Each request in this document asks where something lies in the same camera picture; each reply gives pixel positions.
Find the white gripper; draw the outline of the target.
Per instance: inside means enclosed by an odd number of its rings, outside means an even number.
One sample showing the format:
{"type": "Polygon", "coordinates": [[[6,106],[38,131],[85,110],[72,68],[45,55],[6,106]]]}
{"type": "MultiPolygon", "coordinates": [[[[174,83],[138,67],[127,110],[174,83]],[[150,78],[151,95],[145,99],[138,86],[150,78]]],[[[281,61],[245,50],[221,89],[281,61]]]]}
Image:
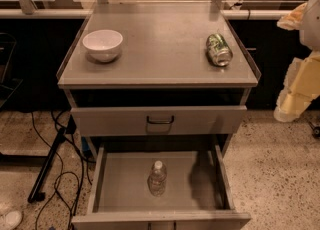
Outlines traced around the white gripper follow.
{"type": "MultiPolygon", "coordinates": [[[[277,26],[298,30],[300,43],[313,51],[320,50],[320,0],[308,0],[282,16],[277,26]]],[[[320,53],[294,58],[289,65],[284,88],[279,93],[274,118],[280,122],[298,119],[311,102],[320,96],[320,53]]]]}

